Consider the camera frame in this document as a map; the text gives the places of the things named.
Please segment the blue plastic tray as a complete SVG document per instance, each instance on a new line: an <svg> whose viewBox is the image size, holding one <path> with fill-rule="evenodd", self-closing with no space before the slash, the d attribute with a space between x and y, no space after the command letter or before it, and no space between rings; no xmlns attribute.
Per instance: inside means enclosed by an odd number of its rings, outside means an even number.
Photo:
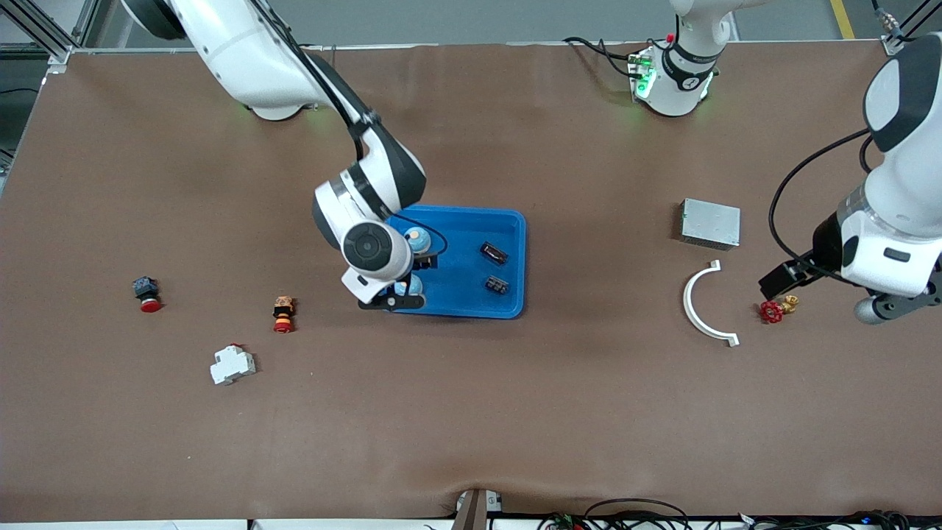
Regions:
<svg viewBox="0 0 942 530"><path fill-rule="evenodd" d="M431 251L439 254L436 269L421 269L426 305L403 314L445 317L514 319L525 305L527 286L527 221L512 209L412 205L389 224L404 233L411 226L427 228ZM481 252L485 241L509 255L505 265L488 261ZM499 295L484 284L494 275L509 282Z"/></svg>

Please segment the red handwheel brass valve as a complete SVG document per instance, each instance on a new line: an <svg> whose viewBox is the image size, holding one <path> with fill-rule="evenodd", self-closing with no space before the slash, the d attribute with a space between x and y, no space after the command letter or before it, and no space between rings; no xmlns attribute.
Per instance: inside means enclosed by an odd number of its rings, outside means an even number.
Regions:
<svg viewBox="0 0 942 530"><path fill-rule="evenodd" d="M778 323L790 314L793 314L800 300L795 295L785 295L767 300L758 305L758 315L766 323Z"/></svg>

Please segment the grey metal box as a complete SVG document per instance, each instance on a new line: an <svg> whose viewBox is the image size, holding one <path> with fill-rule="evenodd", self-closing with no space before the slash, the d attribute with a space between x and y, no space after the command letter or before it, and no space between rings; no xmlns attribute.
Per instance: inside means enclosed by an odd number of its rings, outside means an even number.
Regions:
<svg viewBox="0 0 942 530"><path fill-rule="evenodd" d="M681 202L679 239L685 244L730 251L740 246L741 210L686 198Z"/></svg>

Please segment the brown table cover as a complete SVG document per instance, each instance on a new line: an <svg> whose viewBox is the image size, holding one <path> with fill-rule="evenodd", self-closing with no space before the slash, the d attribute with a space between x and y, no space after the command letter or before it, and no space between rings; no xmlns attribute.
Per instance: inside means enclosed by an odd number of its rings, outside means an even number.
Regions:
<svg viewBox="0 0 942 530"><path fill-rule="evenodd" d="M777 325L754 309L784 258L768 201L860 130L884 61L735 43L663 119L564 45L337 52L426 202L527 218L525 310L478 321L357 308L311 218L353 159L333 112L266 123L194 53L72 57L0 198L0 521L413 519L474 487L535 512L942 514L942 308L863 325L821 280ZM680 241L686 198L739 208L740 246ZM710 261L695 309L740 346L687 321ZM217 386L232 343L257 372Z"/></svg>

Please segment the white circuit breaker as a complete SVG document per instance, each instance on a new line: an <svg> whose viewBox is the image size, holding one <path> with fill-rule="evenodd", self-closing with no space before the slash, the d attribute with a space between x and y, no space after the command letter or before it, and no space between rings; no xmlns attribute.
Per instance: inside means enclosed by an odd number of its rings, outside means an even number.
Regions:
<svg viewBox="0 0 942 530"><path fill-rule="evenodd" d="M239 344L229 344L214 353L210 365L210 376L217 386L230 385L247 375L257 372L255 359Z"/></svg>

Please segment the red mushroom button black body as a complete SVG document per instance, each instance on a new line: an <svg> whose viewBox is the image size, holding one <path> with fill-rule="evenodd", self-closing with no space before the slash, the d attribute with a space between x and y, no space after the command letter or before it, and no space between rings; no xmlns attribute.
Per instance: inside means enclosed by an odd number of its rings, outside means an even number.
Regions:
<svg viewBox="0 0 942 530"><path fill-rule="evenodd" d="M132 290L135 293L135 298L141 302L139 308L142 312L151 314L162 308L160 289L154 278L141 276L135 279L132 282Z"/></svg>

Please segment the white curved plastic bracket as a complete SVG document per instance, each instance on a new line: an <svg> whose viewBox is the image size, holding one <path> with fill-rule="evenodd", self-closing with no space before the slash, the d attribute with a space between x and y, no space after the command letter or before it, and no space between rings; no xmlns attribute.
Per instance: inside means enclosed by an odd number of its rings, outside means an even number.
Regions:
<svg viewBox="0 0 942 530"><path fill-rule="evenodd" d="M693 291L697 282L705 275L715 274L719 271L721 271L721 262L710 261L706 268L700 269L699 272L691 275L690 278L687 279L683 291L681 291L681 303L687 317L687 321L689 321L690 324L701 334L709 336L710 339L721 340L722 342L725 342L728 347L737 347L740 346L739 335L736 333L727 333L716 330L715 328L711 328L711 326L707 325L699 316L693 301Z"/></svg>

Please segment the aluminium frame with bracket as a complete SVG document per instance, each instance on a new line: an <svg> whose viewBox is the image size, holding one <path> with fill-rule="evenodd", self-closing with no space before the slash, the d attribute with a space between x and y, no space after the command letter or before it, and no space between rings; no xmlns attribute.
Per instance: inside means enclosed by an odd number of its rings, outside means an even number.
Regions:
<svg viewBox="0 0 942 530"><path fill-rule="evenodd" d="M916 33L934 14L942 10L942 0L921 0L921 3L900 21L893 13L885 9L885 0L869 0L874 16L882 28L882 47L886 56L898 54L905 45L918 39Z"/></svg>
<svg viewBox="0 0 942 530"><path fill-rule="evenodd" d="M85 46L102 0L0 0L0 60L58 67Z"/></svg>

